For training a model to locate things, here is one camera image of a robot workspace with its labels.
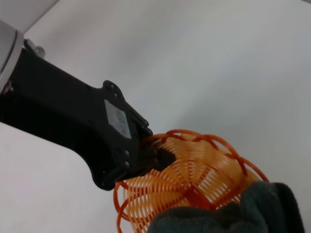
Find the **bolt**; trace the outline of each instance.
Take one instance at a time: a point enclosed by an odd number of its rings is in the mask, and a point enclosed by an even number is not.
[[[130,152],[128,150],[125,150],[124,153],[125,153],[126,157],[130,157]]]
[[[129,168],[129,167],[130,167],[130,163],[129,163],[128,161],[125,161],[125,166],[126,166],[127,168]]]

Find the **label sticker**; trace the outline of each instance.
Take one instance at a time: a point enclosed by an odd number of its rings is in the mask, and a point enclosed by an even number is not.
[[[108,100],[105,100],[105,106],[109,125],[123,137],[132,139],[125,112],[112,105]]]

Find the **orange spiral wire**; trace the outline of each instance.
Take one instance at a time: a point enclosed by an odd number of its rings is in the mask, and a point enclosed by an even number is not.
[[[254,164],[215,135],[171,130],[144,139],[140,146],[147,143],[174,153],[176,161],[162,172],[151,170],[143,177],[116,184],[113,201],[118,233],[122,233],[122,218],[131,223],[134,232],[147,232],[152,219],[169,208],[215,210],[231,201],[239,203],[241,193],[254,181],[268,181]],[[120,187],[122,205],[118,199]]]

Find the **gray cloth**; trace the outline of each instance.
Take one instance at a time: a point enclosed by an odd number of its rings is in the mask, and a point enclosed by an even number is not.
[[[216,211],[178,207],[156,216],[148,233],[304,233],[297,202],[281,183],[255,182]]]

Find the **orange plastic object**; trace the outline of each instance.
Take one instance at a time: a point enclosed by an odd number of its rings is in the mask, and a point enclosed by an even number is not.
[[[134,232],[147,232],[152,219],[177,206],[195,206],[215,210],[234,201],[256,180],[268,181],[251,162],[240,157],[220,137],[188,130],[172,130],[153,135],[141,145],[152,142],[155,149],[165,148],[176,161],[159,172],[151,170],[143,177],[119,182],[114,189],[114,204],[121,219],[130,221]],[[118,190],[123,188],[120,206]]]

